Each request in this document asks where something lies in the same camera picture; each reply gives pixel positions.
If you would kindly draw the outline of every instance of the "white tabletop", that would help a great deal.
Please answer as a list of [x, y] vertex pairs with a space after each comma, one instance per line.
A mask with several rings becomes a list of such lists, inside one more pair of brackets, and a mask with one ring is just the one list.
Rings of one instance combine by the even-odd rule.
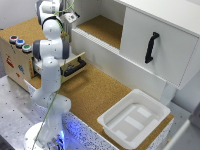
[[200, 37], [200, 0], [115, 1]]

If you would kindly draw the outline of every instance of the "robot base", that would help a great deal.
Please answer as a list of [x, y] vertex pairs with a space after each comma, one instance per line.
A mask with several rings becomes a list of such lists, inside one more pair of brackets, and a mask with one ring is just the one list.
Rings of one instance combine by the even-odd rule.
[[[37, 136], [37, 133], [40, 130], [41, 125], [42, 125], [42, 122], [35, 124], [26, 132], [25, 137], [24, 137], [25, 150], [32, 150], [35, 137]], [[39, 142], [36, 142], [33, 150], [49, 150], [49, 148], [47, 146], [41, 145]]]

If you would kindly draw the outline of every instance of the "white cabinet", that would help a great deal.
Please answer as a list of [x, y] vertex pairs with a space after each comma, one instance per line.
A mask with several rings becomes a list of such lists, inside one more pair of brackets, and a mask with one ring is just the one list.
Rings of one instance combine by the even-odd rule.
[[[150, 54], [153, 60], [145, 63], [153, 33], [159, 34]], [[163, 23], [131, 8], [126, 9], [120, 54], [150, 72], [179, 86], [198, 37]]]

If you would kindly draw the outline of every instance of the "blue lid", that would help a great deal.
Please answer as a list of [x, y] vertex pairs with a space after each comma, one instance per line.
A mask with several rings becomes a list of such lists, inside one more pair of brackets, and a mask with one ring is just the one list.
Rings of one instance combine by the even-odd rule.
[[17, 43], [24, 43], [24, 40], [17, 40]]

